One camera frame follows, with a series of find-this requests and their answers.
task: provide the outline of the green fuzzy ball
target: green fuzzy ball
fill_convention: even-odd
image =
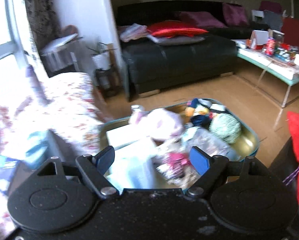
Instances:
[[[240,135],[241,123],[230,114],[218,114],[211,121],[209,130],[224,142],[233,144]]]

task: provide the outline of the screw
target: screw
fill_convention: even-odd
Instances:
[[[204,190],[201,187],[191,187],[188,189],[188,193],[193,197],[197,197],[202,195],[204,193]]]
[[[109,196],[109,195],[113,195],[117,192],[116,188],[114,187],[104,187],[101,189],[101,193],[104,196]]]

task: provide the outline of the curtain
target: curtain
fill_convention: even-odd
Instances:
[[[59,38],[60,25],[52,10],[52,0],[24,0],[35,45],[40,51],[50,41]]]

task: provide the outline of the wooden floor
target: wooden floor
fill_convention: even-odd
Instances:
[[[130,103],[126,101],[123,92],[106,101],[113,116],[121,118],[131,114],[130,106],[133,104],[140,104],[146,110],[152,110],[185,102],[192,98],[214,98],[226,105],[257,133],[261,141],[257,158],[269,166],[290,137],[286,113],[288,111],[299,113],[299,99],[282,110],[264,94],[240,78],[244,77],[250,82],[256,83],[261,72],[262,70],[258,67],[240,59],[235,75],[232,76],[217,77],[174,87],[161,91],[157,95],[138,98]],[[264,75],[260,87],[280,101],[283,101],[287,90],[285,83],[269,73]],[[297,95],[299,95],[299,84],[292,87],[289,99],[293,99]]]

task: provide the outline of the purple pillow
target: purple pillow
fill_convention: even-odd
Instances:
[[[227,27],[224,23],[220,22],[209,12],[179,12],[179,19],[182,22],[193,24],[199,28]]]
[[[243,6],[223,3],[223,15],[228,26],[248,26],[248,20]]]

